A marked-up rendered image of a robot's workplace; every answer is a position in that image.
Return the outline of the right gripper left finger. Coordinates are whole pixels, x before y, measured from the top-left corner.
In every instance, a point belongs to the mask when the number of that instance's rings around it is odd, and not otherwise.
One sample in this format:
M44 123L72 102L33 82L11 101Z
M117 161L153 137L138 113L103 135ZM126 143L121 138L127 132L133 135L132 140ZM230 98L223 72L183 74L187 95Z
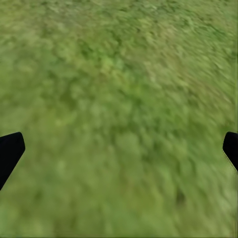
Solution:
M25 152L21 132L0 137L0 190Z

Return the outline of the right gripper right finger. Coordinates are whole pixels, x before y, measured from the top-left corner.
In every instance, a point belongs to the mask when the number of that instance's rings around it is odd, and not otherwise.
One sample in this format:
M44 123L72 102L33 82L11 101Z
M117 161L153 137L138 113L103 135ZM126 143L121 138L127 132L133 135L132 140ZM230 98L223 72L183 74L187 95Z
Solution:
M238 134L233 132L227 132L224 143L223 150L228 156L234 167L238 171Z

